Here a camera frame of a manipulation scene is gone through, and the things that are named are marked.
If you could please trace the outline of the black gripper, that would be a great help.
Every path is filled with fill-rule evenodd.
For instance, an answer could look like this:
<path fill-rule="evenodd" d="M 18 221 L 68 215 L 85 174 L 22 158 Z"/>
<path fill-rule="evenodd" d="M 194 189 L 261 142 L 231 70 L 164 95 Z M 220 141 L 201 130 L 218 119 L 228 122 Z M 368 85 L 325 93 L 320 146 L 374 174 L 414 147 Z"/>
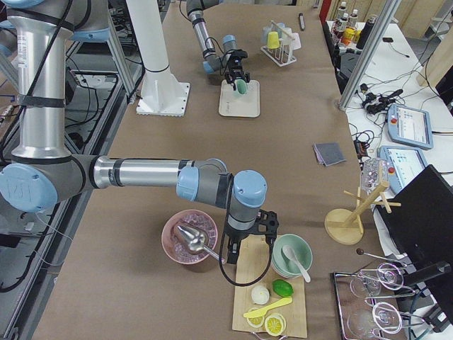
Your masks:
<path fill-rule="evenodd" d="M 228 59 L 224 78 L 226 82 L 232 86 L 232 89 L 236 89 L 235 77 L 241 77 L 244 84 L 248 84 L 250 82 L 250 73 L 243 70 L 242 60 Z"/>
<path fill-rule="evenodd" d="M 262 233 L 259 232 L 255 227 L 247 230 L 239 230 L 231 226 L 226 226 L 224 228 L 224 232 L 229 238 L 226 260 L 228 264 L 237 264 L 240 254 L 241 241 L 243 239 L 247 238 L 250 235 L 262 235 Z"/>

